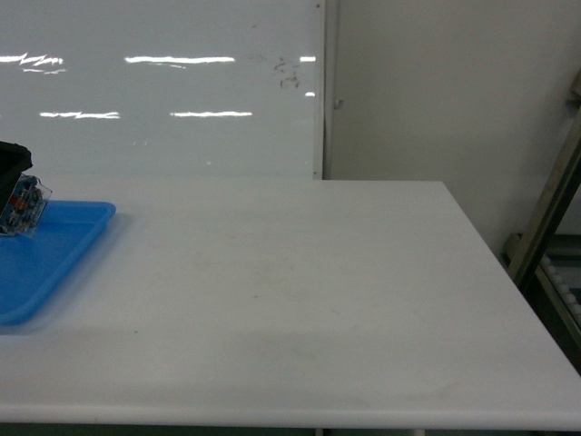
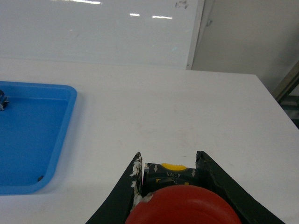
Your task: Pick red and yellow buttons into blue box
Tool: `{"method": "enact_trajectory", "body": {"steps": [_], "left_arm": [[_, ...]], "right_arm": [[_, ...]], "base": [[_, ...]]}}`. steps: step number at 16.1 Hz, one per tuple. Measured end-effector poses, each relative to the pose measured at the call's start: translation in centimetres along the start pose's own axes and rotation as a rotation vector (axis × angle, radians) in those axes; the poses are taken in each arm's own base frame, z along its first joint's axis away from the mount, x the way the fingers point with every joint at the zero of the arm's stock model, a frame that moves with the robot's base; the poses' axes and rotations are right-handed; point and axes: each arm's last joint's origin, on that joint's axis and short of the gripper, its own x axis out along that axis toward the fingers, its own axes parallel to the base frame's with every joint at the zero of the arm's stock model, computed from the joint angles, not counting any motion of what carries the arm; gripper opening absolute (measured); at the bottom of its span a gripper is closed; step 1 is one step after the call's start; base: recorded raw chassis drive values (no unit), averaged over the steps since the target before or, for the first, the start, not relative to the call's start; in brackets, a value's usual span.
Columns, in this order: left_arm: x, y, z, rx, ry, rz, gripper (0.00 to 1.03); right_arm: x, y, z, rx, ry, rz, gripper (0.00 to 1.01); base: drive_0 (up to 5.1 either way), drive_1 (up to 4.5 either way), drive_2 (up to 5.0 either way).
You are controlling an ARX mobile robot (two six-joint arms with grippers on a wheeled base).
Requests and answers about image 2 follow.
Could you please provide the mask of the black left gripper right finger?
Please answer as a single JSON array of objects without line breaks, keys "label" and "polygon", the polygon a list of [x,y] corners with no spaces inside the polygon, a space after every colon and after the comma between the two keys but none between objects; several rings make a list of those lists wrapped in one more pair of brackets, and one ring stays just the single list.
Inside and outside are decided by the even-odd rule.
[{"label": "black left gripper right finger", "polygon": [[223,198],[243,224],[283,224],[284,222],[255,200],[206,152],[197,151],[199,185]]}]

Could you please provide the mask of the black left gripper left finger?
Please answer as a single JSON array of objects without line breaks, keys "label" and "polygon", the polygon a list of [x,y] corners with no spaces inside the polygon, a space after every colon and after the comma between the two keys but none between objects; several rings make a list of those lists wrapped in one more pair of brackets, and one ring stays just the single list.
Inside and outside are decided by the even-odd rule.
[{"label": "black left gripper left finger", "polygon": [[88,224],[123,224],[142,185],[142,156],[138,152],[109,196],[87,221]]}]

